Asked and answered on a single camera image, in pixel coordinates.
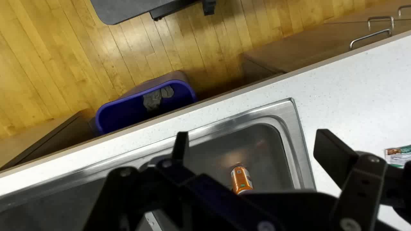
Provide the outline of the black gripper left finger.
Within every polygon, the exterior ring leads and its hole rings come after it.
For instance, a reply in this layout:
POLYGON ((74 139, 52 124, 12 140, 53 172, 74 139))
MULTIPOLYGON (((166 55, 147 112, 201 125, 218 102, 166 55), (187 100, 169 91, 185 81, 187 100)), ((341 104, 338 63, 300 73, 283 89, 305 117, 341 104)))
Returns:
POLYGON ((84 231, 137 231, 144 215, 162 211, 180 231, 283 231, 256 204, 183 163, 189 134, 179 132, 173 154, 155 167, 111 171, 84 231))

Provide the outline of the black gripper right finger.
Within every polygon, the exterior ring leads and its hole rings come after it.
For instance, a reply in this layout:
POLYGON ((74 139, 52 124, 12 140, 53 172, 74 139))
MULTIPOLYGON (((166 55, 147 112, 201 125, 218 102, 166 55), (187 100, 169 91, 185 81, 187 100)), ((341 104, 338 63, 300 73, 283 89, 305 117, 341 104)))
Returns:
POLYGON ((411 162, 399 168, 355 152, 327 129, 316 131, 314 157, 341 189, 331 213, 334 231, 395 231, 378 220, 382 204, 411 222, 411 162))

